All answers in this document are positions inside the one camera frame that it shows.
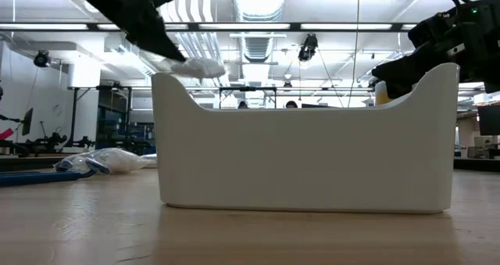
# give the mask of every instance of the ceiling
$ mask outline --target ceiling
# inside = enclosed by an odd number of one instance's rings
[[[215,21],[235,20],[233,0],[211,0],[211,3]],[[186,4],[188,15],[193,20],[189,11],[191,0],[186,0]],[[103,15],[88,7],[84,0],[0,0],[0,22],[107,22]],[[451,7],[450,0],[284,0],[282,20],[354,23],[359,17],[360,22],[417,23]],[[275,39],[273,54],[267,62],[276,62],[277,65],[270,66],[268,84],[282,86],[284,75],[289,73],[294,86],[329,85],[332,79],[339,87],[350,87],[353,81],[355,87],[365,87],[370,79],[366,74],[374,66],[387,62],[386,58],[391,54],[413,50],[405,33],[318,33],[320,54],[316,53],[308,66],[300,68],[297,49],[306,35],[306,32],[288,32],[285,38]],[[245,81],[241,65],[237,64],[241,61],[238,40],[230,38],[228,33],[217,33],[216,36],[230,71],[229,81]],[[110,45],[123,42],[120,33],[16,32],[15,37],[40,42],[71,41],[101,60],[105,67],[102,78],[136,85],[147,80],[137,66],[124,63],[119,53],[110,52]],[[105,43],[104,48],[94,43],[102,39],[111,42]],[[150,62],[150,66],[162,70],[157,61]]]

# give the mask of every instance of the person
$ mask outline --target person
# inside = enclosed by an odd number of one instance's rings
[[[285,106],[287,109],[297,109],[297,103],[294,101],[288,101],[287,105]]]
[[[245,101],[241,101],[240,104],[237,106],[239,109],[248,109],[248,105]]]

